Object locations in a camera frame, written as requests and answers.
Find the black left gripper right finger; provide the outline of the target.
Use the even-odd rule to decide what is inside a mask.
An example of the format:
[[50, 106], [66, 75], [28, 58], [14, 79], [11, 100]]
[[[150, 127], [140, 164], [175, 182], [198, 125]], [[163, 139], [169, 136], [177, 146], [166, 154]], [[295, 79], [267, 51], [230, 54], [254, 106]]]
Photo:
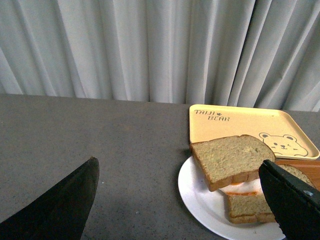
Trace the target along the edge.
[[264, 160], [258, 170], [262, 190], [288, 240], [320, 238], [320, 190], [276, 163]]

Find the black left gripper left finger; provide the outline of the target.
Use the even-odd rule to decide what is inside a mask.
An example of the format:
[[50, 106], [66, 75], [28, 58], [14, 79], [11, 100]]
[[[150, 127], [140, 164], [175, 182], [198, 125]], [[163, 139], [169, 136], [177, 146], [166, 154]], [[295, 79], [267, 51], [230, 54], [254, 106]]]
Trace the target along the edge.
[[99, 161], [91, 157], [0, 224], [2, 240], [79, 240], [95, 200]]

